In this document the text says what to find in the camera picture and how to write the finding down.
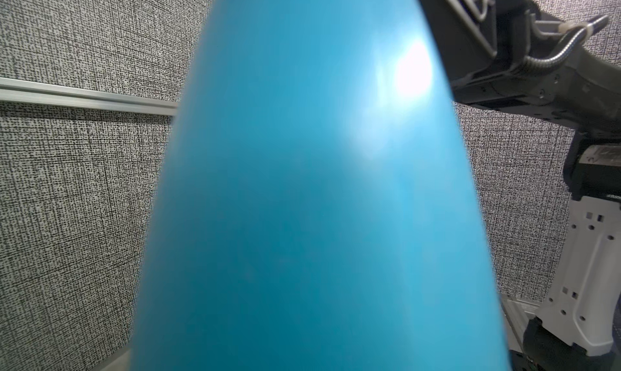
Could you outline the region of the blue plastic spray bottle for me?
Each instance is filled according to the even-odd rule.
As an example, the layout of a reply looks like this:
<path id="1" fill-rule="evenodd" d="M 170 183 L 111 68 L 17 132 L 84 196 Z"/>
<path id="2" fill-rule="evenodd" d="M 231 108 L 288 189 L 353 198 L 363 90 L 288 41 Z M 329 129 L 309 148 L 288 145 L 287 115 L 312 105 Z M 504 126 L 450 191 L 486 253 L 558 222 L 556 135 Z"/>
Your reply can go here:
<path id="1" fill-rule="evenodd" d="M 214 0 L 142 263 L 134 370 L 507 370 L 418 0 Z"/>

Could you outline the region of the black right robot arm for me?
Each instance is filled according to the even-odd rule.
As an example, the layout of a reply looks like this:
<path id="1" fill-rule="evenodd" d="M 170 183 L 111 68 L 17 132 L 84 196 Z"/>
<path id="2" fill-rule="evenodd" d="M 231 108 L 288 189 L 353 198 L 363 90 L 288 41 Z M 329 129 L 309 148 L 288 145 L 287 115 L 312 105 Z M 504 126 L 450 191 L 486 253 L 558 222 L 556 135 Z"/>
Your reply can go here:
<path id="1" fill-rule="evenodd" d="M 515 370 L 620 367 L 620 0 L 420 0 Z"/>

